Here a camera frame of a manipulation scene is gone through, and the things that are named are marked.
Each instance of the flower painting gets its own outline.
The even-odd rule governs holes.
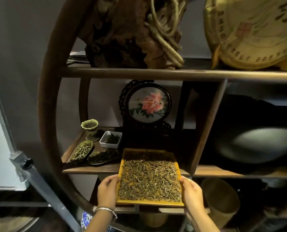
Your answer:
[[[168,96],[158,88],[145,87],[137,90],[129,100],[129,112],[135,120],[152,123],[167,115]]]

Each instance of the silver bracelet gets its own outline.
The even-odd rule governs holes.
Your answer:
[[[118,219],[117,214],[114,212],[114,210],[112,210],[112,209],[110,209],[110,208],[98,207],[98,208],[95,208],[95,209],[93,210],[93,212],[96,213],[96,211],[99,210],[99,209],[100,209],[100,210],[103,209],[103,210],[107,210],[107,211],[111,212],[111,213],[114,215],[114,217],[115,217],[115,218],[113,219],[114,221],[115,221],[116,219]]]

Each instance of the pink peony flower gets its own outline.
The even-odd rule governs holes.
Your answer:
[[[163,109],[164,102],[162,101],[162,95],[160,93],[151,92],[151,96],[146,96],[142,102],[142,109],[147,113],[153,114]]]

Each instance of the white ceramic bowl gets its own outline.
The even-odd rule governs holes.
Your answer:
[[[105,143],[105,142],[104,142],[109,134],[113,134],[113,135],[115,135],[115,136],[119,136],[119,137],[120,137],[120,139],[119,139],[119,141],[118,141],[117,144],[111,144],[111,143]],[[102,136],[101,140],[99,141],[99,143],[100,143],[100,146],[103,147],[103,148],[117,149],[117,148],[119,147],[119,144],[120,144],[120,142],[121,142],[121,139],[122,139],[122,133],[120,133],[120,132],[106,131],[106,132],[104,133],[104,135]]]

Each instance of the person's left hand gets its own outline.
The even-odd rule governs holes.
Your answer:
[[[119,181],[118,174],[103,179],[97,191],[98,207],[107,207],[114,210],[116,206],[116,185]]]

